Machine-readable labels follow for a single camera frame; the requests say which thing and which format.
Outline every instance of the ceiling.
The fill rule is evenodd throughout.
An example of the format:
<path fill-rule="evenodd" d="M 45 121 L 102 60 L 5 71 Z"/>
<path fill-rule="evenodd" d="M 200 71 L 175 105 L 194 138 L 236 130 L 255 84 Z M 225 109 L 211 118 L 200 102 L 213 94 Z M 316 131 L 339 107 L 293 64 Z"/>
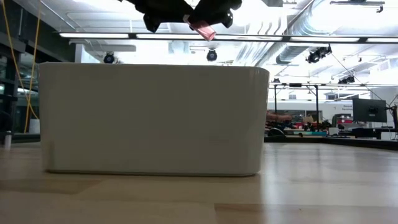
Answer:
<path fill-rule="evenodd" d="M 187 0 L 197 4 L 198 0 Z M 378 6 L 331 6 L 323 0 L 315 10 L 305 16 L 311 17 L 310 25 L 317 30 L 327 30 L 324 35 L 397 35 L 398 1 L 385 0 L 384 11 L 376 13 Z M 33 14 L 37 14 L 37 0 L 15 0 Z M 283 8 L 267 7 L 262 0 L 243 0 L 243 5 L 234 13 L 234 25 L 229 29 L 221 24 L 212 26 L 218 34 L 282 34 L 288 24 L 295 29 L 299 20 L 292 20 L 311 0 L 284 0 Z M 117 0 L 41 0 L 42 19 L 60 32 L 148 32 L 137 12 L 127 1 Z M 192 33 L 186 24 L 162 24 L 157 32 Z M 355 73 L 364 83 L 398 84 L 398 76 L 392 76 L 395 68 L 390 60 L 398 58 L 398 45 L 347 45 L 333 44 L 331 55 L 315 64 L 305 61 L 309 51 L 294 57 L 287 65 L 275 62 L 272 43 L 239 42 L 181 42 L 144 40 L 91 40 L 83 44 L 93 56 L 101 59 L 109 47 L 124 63 L 177 63 L 249 65 L 268 69 L 272 78 L 282 82 L 337 83 L 339 78 L 349 75 L 346 68 Z M 216 62 L 206 60 L 207 50 L 215 48 Z"/>

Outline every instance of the wooden surface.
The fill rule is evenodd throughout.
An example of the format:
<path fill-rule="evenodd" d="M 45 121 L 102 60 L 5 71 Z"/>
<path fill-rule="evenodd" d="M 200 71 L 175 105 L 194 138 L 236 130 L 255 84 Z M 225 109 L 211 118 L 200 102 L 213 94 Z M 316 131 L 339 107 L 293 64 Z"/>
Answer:
<path fill-rule="evenodd" d="M 144 177 L 48 174 L 39 144 L 13 145 L 0 149 L 0 223 L 397 223 L 396 152 L 264 150 L 252 177 Z"/>

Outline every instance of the black monitor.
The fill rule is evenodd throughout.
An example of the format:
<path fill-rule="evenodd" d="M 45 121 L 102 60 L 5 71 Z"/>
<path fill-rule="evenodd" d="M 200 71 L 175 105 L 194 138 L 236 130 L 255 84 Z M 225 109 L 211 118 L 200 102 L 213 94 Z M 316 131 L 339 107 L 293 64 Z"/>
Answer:
<path fill-rule="evenodd" d="M 353 99 L 355 121 L 387 122 L 385 100 Z"/>

